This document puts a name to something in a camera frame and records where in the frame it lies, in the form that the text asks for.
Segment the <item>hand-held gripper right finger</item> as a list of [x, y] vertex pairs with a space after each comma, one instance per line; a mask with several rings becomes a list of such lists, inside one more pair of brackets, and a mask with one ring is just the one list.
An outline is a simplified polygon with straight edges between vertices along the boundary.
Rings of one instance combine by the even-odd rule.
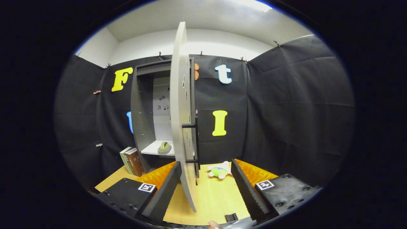
[[278, 176], [238, 159], [232, 160], [231, 173], [251, 219], [257, 223], [291, 211], [320, 191], [292, 174]]

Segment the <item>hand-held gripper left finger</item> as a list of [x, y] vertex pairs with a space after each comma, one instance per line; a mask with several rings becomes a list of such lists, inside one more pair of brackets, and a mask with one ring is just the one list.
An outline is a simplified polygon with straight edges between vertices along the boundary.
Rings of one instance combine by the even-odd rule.
[[181, 163], [175, 161], [137, 180], [121, 178], [96, 198], [132, 219], [161, 225], [181, 174]]

